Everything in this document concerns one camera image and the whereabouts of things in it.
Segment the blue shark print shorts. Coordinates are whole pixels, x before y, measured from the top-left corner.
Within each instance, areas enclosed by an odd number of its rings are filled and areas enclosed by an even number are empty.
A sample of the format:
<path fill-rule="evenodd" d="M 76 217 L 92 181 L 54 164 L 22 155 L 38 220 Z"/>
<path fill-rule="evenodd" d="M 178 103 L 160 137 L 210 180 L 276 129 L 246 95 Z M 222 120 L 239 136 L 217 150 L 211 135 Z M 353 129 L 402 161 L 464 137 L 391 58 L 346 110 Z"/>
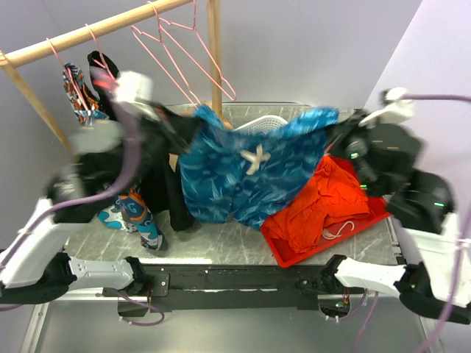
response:
<path fill-rule="evenodd" d="M 178 159 L 189 213 L 204 223 L 233 218 L 254 229 L 304 188 L 325 154 L 328 128 L 339 122 L 339 110 L 317 107 L 266 133 L 249 133 L 227 129 L 205 105 L 194 116 L 202 128 Z"/>

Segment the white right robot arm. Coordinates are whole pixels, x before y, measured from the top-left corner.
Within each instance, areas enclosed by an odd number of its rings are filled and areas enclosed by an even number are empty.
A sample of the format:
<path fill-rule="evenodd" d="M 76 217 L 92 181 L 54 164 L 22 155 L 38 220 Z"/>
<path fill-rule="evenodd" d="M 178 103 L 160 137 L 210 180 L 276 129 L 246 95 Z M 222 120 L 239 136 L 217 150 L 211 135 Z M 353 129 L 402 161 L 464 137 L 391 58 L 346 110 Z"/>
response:
<path fill-rule="evenodd" d="M 470 324 L 470 260 L 450 184 L 416 168 L 423 142 L 410 129 L 379 121 L 363 126 L 358 111 L 327 127 L 327 150 L 351 163 L 368 196 L 388 196 L 386 211 L 416 246 L 417 264 L 378 265 L 333 255 L 320 275 L 321 288 L 338 293 L 365 288 L 394 296 L 413 313 Z"/>

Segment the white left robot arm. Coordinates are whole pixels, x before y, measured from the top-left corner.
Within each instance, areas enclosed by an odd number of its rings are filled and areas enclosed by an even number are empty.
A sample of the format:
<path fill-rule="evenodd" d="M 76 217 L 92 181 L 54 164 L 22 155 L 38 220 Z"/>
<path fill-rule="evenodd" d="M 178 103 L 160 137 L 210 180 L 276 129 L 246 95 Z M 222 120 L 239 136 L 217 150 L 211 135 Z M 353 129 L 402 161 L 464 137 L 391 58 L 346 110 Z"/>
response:
<path fill-rule="evenodd" d="M 75 134 L 78 160 L 54 175 L 15 241 L 1 253 L 1 303 L 42 304 L 83 288 L 113 288 L 135 296 L 146 287 L 139 260 L 84 263 L 69 256 L 67 240 L 170 154 L 183 154 L 199 119 L 146 104 L 127 112 L 114 104 L 112 120 Z"/>

